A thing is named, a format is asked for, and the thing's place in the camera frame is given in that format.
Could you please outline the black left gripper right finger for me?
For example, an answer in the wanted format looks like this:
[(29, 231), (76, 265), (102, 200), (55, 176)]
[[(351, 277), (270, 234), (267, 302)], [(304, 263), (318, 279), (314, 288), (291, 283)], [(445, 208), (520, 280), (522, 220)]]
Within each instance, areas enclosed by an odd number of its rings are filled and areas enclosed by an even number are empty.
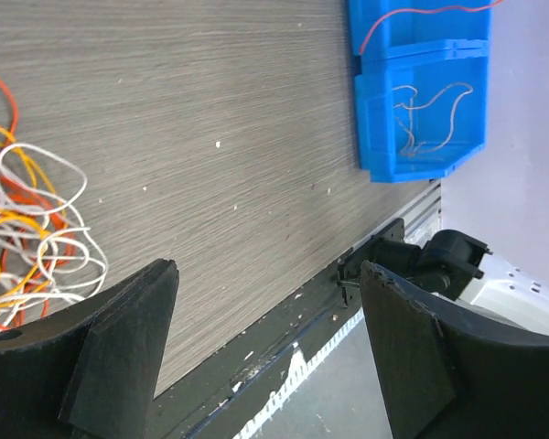
[(549, 438), (549, 336), (361, 266), (361, 301), (395, 438)]

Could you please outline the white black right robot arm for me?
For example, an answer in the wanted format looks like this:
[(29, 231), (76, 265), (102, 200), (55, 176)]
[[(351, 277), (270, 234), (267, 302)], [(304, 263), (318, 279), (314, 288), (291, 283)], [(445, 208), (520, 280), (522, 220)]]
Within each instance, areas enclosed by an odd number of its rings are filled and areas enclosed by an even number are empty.
[(339, 263), (395, 438), (549, 438), (549, 287), (457, 230), (395, 220)]

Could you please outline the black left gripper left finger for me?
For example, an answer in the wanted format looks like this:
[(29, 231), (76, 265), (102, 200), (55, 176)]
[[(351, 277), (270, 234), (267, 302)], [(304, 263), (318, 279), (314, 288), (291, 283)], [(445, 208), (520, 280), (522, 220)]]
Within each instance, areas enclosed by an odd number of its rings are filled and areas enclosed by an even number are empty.
[(178, 294), (175, 262), (0, 333), (0, 438), (142, 438)]

